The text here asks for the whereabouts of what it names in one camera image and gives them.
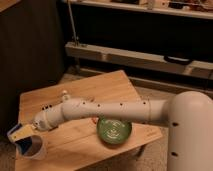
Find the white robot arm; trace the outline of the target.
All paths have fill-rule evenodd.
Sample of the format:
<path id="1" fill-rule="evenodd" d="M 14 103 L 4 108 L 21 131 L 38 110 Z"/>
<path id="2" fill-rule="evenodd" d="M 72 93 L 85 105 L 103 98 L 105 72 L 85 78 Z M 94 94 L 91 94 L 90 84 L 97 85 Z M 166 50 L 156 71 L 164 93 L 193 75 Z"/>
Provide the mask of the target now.
<path id="1" fill-rule="evenodd" d="M 167 171 L 213 171 L 213 99 L 196 91 L 169 100 L 136 102 L 91 102 L 65 93 L 59 104 L 38 112 L 32 122 L 15 125 L 7 136 L 16 143 L 37 131 L 91 117 L 165 125 L 169 128 Z"/>

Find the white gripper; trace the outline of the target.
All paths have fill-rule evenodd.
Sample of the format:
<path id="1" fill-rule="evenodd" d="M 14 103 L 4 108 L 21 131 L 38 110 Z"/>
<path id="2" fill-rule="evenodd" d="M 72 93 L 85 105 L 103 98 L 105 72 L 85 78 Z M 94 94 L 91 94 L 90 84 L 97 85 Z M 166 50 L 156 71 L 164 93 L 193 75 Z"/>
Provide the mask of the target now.
<path id="1" fill-rule="evenodd" d="M 15 125 L 7 133 L 8 139 L 14 143 L 21 139 L 34 135 L 34 128 L 31 124 L 22 125 L 21 123 Z"/>

